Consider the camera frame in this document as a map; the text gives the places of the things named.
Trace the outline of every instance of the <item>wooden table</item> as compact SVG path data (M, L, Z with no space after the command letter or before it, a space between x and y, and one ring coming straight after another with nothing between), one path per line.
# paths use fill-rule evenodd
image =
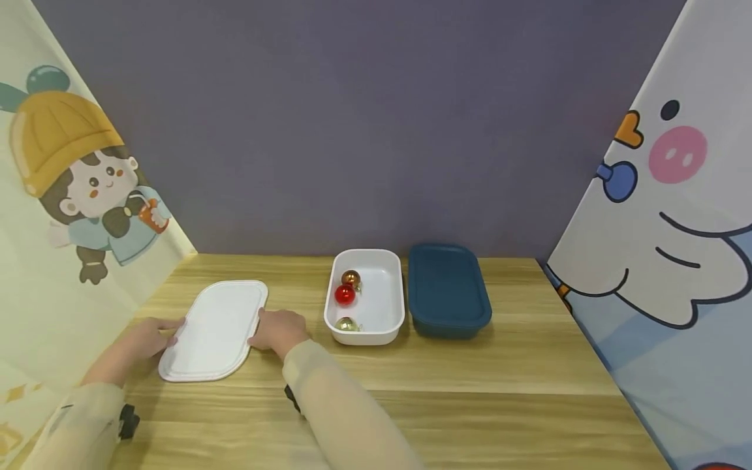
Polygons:
M476 339L423 338L408 317L383 347L335 343L322 318L331 266L193 255L137 316L179 317L209 284L259 279L267 308L305 315L314 340L372 392L428 468L668 468L534 260L481 259L493 321ZM206 384L167 384L155 367L127 386L141 426L113 468L328 468L271 354L252 350L231 377Z

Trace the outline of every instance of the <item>purple wall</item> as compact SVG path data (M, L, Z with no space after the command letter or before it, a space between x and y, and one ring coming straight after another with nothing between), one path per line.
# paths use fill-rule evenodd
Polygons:
M202 252L546 257L684 0L35 0Z

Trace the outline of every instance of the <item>light blue shirt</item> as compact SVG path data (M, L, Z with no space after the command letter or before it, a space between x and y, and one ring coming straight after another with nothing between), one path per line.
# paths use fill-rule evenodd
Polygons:
M165 219L172 218L172 214L162 202L162 198L159 197L157 191L148 186L137 186L136 190L140 191L146 200L156 199L156 209L159 215ZM126 199L118 205L124 206ZM118 264L124 266L148 250L159 237L158 233L138 218L138 214L132 214L130 222L131 226L128 232L120 238L115 238L102 225L100 217L76 220L68 226L68 236L71 243L79 247L112 251Z

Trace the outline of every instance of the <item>white rectangular lid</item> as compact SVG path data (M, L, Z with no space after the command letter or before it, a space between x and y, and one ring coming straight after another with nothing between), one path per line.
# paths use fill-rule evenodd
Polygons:
M258 280L226 280L202 290L185 324L159 361L159 375L171 382L215 381L245 361L247 339L256 332L268 289Z

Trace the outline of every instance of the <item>white container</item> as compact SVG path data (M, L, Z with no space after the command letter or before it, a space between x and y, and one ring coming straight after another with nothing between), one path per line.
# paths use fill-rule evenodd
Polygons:
M202 290L175 332L177 343L162 355L159 375L169 382L205 382L236 371L248 356L247 339L256 334L267 296L259 280L225 280Z
M354 269L360 274L361 290L355 302L342 306L334 299L342 274ZM361 326L359 332L343 332L334 327L342 317ZM394 341L405 321L402 265L388 250L347 250L334 258L324 307L324 322L334 339L352 346L381 346Z

